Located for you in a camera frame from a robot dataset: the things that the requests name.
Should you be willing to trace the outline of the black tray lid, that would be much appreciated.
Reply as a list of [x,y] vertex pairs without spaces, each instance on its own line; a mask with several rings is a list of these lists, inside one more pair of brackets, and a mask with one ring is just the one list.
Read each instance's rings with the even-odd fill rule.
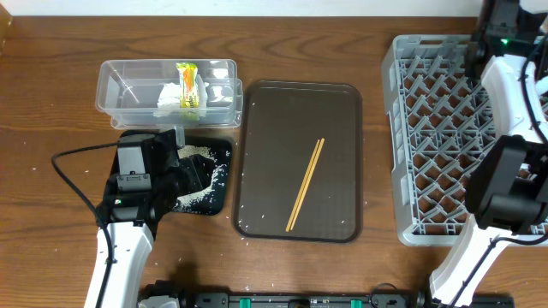
[[127,131],[118,142],[104,200],[116,217],[134,216],[153,202],[161,212],[214,216],[223,208],[232,146],[225,139],[190,136],[179,145],[179,132]]

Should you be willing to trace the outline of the white tissue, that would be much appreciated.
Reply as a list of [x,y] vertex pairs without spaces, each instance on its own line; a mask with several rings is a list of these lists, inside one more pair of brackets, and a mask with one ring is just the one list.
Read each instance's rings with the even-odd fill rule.
[[159,94],[157,101],[157,109],[153,112],[155,117],[166,117],[174,114],[176,111],[186,111],[188,109],[205,108],[208,94],[205,84],[202,81],[197,81],[199,106],[197,108],[182,108],[180,106],[181,87],[180,84],[166,83]]

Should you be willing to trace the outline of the yellow green snack wrapper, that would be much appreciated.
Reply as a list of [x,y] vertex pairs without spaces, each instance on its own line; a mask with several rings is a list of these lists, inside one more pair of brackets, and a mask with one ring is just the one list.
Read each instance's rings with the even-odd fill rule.
[[198,67],[191,62],[179,62],[176,64],[179,73],[181,87],[180,106],[182,108],[197,108],[199,106],[199,94],[197,86]]

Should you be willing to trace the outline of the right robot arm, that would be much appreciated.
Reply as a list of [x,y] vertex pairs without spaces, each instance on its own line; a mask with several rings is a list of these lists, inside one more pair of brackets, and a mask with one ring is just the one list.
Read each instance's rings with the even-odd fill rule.
[[480,281],[510,244],[547,219],[547,7],[519,0],[482,4],[465,55],[491,103],[497,140],[466,186],[468,218],[419,293],[419,307],[470,307]]

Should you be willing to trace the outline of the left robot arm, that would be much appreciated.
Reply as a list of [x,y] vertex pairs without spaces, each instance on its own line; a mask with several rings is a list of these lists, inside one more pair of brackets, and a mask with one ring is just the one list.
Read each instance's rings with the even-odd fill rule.
[[126,132],[119,138],[103,199],[95,208],[98,250],[86,307],[137,306],[158,224],[200,180],[196,160],[180,158],[181,148],[175,129]]

